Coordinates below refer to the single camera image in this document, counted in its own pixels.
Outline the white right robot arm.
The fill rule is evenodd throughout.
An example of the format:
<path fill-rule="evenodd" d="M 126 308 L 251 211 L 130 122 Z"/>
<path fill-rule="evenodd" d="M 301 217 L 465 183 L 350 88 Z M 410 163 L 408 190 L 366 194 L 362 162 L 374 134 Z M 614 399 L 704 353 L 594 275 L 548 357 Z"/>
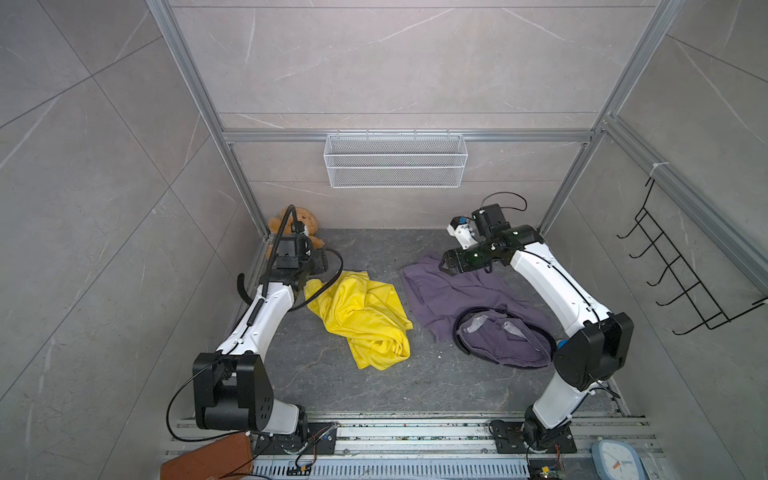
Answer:
<path fill-rule="evenodd" d="M 522 424 L 526 447 L 543 453 L 566 432 L 588 395 L 612 392 L 607 381 L 626 362 L 634 324 L 627 314 L 613 313 L 595 300 L 558 262 L 536 228 L 510 225 L 497 204 L 453 218 L 447 231 L 460 246 L 443 254 L 442 272 L 489 272 L 495 261 L 511 265 L 547 302 L 567 336 L 554 347 L 552 380 L 527 408 Z"/>

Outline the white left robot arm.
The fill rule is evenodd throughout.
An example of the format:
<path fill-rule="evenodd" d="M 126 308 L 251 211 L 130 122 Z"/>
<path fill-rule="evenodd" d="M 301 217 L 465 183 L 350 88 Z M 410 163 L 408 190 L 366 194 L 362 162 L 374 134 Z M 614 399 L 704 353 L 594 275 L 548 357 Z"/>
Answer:
<path fill-rule="evenodd" d="M 304 410 L 275 398 L 264 360 L 283 318 L 320 263 L 297 208 L 289 206 L 245 314 L 217 350 L 199 354 L 193 363 L 200 429 L 308 437 Z"/>

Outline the purple trousers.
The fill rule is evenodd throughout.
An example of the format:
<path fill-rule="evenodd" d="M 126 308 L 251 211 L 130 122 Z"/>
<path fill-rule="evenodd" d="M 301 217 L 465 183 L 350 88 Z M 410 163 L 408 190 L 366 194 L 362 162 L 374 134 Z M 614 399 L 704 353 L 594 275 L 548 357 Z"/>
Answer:
<path fill-rule="evenodd" d="M 401 270 L 404 291 L 414 318 L 438 341 L 454 342 L 454 322 L 472 307 L 508 310 L 553 335 L 544 313 L 515 297 L 497 274 L 480 270 L 451 276 L 439 270 L 439 262 L 439 255 L 430 252 Z"/>

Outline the yellow trousers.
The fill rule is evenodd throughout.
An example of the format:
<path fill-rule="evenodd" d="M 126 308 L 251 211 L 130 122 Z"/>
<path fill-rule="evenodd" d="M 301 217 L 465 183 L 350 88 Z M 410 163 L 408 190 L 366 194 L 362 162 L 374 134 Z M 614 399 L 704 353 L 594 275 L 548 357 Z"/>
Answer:
<path fill-rule="evenodd" d="M 319 279 L 307 282 L 304 293 L 317 296 L 308 308 L 326 331 L 346 339 L 358 369 L 383 371 L 410 358 L 413 323 L 392 284 L 344 271 L 326 291 L 323 286 Z"/>

